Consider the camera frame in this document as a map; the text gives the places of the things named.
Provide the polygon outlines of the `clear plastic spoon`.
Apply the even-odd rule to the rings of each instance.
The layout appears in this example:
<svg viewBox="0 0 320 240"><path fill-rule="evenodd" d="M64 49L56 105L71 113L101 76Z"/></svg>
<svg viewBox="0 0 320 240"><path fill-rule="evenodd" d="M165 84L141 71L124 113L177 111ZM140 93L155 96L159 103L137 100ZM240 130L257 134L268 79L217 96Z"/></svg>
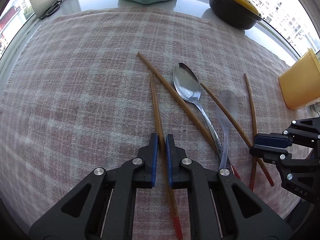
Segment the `clear plastic spoon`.
<svg viewBox="0 0 320 240"><path fill-rule="evenodd" d="M225 90L220 93L218 100L227 109L231 116L237 120L239 115L239 104L235 94L230 90ZM223 130L223 152L220 161L219 169L227 168L228 146L229 146L229 130L232 127L232 123L229 121L225 113L217 107L216 109L217 119Z"/></svg>

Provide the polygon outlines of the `metal spoon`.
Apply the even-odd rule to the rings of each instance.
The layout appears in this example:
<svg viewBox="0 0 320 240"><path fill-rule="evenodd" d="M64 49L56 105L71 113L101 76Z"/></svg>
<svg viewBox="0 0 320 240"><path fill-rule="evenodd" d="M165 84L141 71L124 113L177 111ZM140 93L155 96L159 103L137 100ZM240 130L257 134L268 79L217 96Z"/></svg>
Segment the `metal spoon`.
<svg viewBox="0 0 320 240"><path fill-rule="evenodd" d="M194 104L202 114L214 144L217 147L220 162L222 162L223 145L208 115L200 103L201 86L196 75L186 64L179 62L173 70L173 82L179 96L184 101Z"/></svg>

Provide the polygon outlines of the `yellow plastic utensil container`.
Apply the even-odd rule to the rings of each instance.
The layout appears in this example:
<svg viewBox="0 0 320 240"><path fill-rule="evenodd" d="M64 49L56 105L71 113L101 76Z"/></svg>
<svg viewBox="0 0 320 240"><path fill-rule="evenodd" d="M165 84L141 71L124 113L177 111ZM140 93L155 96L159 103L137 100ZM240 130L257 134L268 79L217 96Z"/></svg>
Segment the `yellow plastic utensil container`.
<svg viewBox="0 0 320 240"><path fill-rule="evenodd" d="M298 110L319 102L319 61L309 49L294 65L278 77L287 108Z"/></svg>

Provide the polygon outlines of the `pink checkered cloth mat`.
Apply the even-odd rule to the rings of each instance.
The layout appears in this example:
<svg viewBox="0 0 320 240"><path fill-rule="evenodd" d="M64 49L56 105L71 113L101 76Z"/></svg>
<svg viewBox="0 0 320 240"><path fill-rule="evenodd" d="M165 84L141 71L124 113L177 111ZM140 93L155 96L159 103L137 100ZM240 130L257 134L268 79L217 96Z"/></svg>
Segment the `pink checkered cloth mat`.
<svg viewBox="0 0 320 240"><path fill-rule="evenodd" d="M133 158L155 131L147 60L172 82L185 63L209 91L231 90L252 137L280 133L306 109L287 108L288 66L225 23L157 8L89 10L42 24L21 52L1 101L1 199L28 232L96 167Z"/></svg>

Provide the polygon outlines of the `black pot yellow lid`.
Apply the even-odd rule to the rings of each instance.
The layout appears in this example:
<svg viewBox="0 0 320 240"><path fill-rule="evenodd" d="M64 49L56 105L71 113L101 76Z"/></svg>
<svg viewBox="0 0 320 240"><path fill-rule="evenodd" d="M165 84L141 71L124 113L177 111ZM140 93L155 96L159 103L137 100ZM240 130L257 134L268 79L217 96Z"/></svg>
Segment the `black pot yellow lid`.
<svg viewBox="0 0 320 240"><path fill-rule="evenodd" d="M213 13L229 25L240 29L251 29L262 16L250 0L209 0Z"/></svg>

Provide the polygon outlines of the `black scissors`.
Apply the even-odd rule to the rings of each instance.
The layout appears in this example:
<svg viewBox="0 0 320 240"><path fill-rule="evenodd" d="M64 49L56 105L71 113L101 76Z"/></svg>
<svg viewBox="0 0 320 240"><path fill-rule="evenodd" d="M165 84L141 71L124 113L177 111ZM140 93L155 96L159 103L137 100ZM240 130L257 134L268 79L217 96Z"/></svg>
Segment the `black scissors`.
<svg viewBox="0 0 320 240"><path fill-rule="evenodd" d="M57 0L53 5L51 5L41 16L40 16L40 19L43 20L47 17L50 17L52 16L54 13L56 13L60 6L61 6L61 3L63 2L64 0Z"/></svg>

